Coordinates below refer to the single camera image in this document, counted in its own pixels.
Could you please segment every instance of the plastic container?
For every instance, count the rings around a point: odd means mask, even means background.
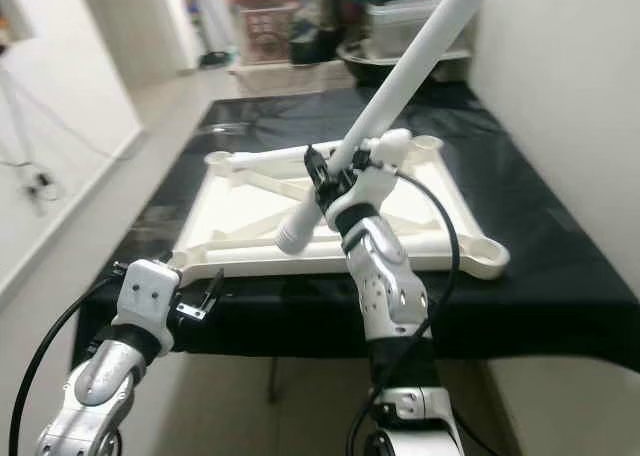
[[[399,0],[367,5],[371,50],[378,58],[404,53],[442,0]]]
[[[298,0],[227,0],[243,64],[279,63],[289,57],[289,28]]]

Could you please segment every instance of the black tablecloth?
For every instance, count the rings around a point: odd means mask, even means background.
[[[212,104],[112,259],[157,256],[176,240],[212,151],[266,151],[340,139],[372,96],[368,89]],[[461,275],[434,324],[443,358],[574,354],[640,370],[638,301],[462,84],[435,85],[414,98],[394,127],[445,142],[443,157],[476,220],[504,244],[502,278]],[[445,273],[422,273],[437,299]],[[199,298],[202,283],[184,291]],[[346,357],[365,354],[355,286],[348,275],[227,279],[203,326],[175,332],[176,351]],[[87,304],[77,347],[113,316],[117,288]]]

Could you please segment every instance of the tiled floor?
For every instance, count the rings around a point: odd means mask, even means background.
[[[87,203],[24,292],[59,282],[66,261],[72,260],[75,270],[65,274],[65,291],[80,293],[143,207],[202,112],[214,98],[238,95],[234,80],[222,70],[134,94],[149,136],[135,158],[120,163]],[[501,454],[514,456],[477,368],[458,369],[447,378],[456,404]],[[172,354],[158,360],[137,388],[135,406],[123,424],[125,454],[341,454],[348,423],[367,389],[366,362],[281,360],[279,400],[273,405],[266,400],[268,374],[269,360],[264,358]],[[57,405],[57,394],[47,397]],[[33,416],[25,441],[34,440],[47,411]],[[486,453],[470,443],[467,454]]]

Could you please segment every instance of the white wall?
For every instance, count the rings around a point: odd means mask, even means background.
[[[638,0],[487,0],[471,85],[640,295]],[[640,376],[567,358],[492,365],[527,456],[640,454]]]
[[[195,69],[201,49],[185,0],[87,0],[124,83],[139,89]]]
[[[86,141],[61,129],[22,93],[11,90],[22,109],[35,159],[60,184],[63,195],[59,201],[42,203],[42,214],[38,214],[21,190],[22,181],[13,169],[0,166],[0,294],[99,175],[113,164],[112,159],[88,149],[88,145],[107,156],[117,154],[141,131],[84,0],[17,3],[33,37],[12,47],[0,60],[1,69]],[[0,96],[0,138],[11,152],[10,157],[21,161],[23,153],[8,108]],[[6,297],[7,294],[0,297],[0,304]]]

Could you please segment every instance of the white plastic tray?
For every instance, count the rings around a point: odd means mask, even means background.
[[[338,143],[314,148],[328,156]],[[447,209],[460,239],[461,269],[477,278],[496,278],[509,252],[482,233],[440,156],[441,146],[431,136],[413,138],[403,170],[426,184]],[[220,268],[228,277],[346,272],[339,235],[324,222],[298,255],[287,255],[274,243],[280,222],[311,185],[302,162],[305,150],[207,155],[209,169],[169,263],[182,271],[182,285],[213,277]],[[381,214],[407,248],[414,270],[449,268],[446,227],[419,191],[398,181]]]

